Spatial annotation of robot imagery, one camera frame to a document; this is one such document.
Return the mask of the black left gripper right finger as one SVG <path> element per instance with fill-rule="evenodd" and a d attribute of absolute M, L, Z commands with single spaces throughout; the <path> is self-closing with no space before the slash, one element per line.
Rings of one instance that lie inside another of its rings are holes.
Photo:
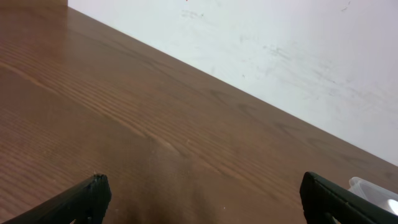
<path fill-rule="evenodd" d="M 397 215 L 314 172 L 304 173 L 300 198 L 307 224 L 395 224 Z"/>

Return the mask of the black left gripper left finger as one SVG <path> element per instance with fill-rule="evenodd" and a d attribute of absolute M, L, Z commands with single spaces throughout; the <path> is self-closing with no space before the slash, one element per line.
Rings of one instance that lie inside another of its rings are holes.
<path fill-rule="evenodd" d="M 104 174 L 95 174 L 4 224 L 102 224 L 111 201 Z"/>

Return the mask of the clear plastic container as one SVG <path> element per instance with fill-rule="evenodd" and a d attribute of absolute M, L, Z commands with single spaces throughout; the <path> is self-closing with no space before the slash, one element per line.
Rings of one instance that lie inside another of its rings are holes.
<path fill-rule="evenodd" d="M 398 195 L 396 193 L 384 189 L 359 177 L 352 177 L 349 180 L 349 185 L 350 192 L 392 214 L 398 215 Z"/>

